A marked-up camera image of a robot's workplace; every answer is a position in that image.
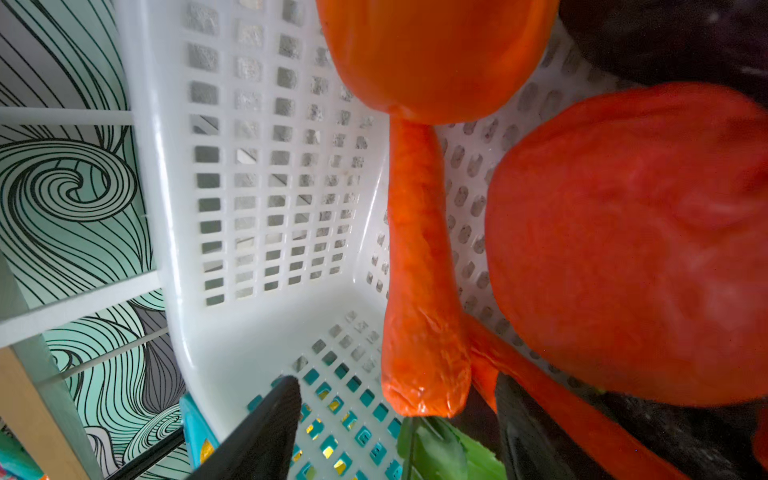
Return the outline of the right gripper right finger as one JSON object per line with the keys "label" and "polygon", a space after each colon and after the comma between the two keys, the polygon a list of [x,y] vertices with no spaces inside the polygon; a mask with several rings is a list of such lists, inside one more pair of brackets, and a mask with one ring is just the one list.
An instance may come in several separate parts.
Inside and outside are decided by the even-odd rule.
{"label": "right gripper right finger", "polygon": [[510,376],[499,374],[495,400],[501,455],[509,479],[585,479],[591,460]]}

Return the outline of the orange carrot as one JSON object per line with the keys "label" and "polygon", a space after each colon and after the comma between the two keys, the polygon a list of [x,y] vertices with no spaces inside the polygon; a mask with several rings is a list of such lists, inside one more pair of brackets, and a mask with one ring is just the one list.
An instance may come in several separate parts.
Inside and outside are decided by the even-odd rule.
{"label": "orange carrot", "polygon": [[451,418],[471,367],[446,222],[444,159],[432,127],[390,120],[389,298],[381,385],[403,416]]}

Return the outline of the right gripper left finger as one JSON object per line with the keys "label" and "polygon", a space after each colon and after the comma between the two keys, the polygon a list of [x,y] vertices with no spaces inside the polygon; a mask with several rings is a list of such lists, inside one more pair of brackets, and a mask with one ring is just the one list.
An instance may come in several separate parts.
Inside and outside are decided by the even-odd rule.
{"label": "right gripper left finger", "polygon": [[302,399],[298,379],[284,376],[197,468],[192,479],[286,479]]}

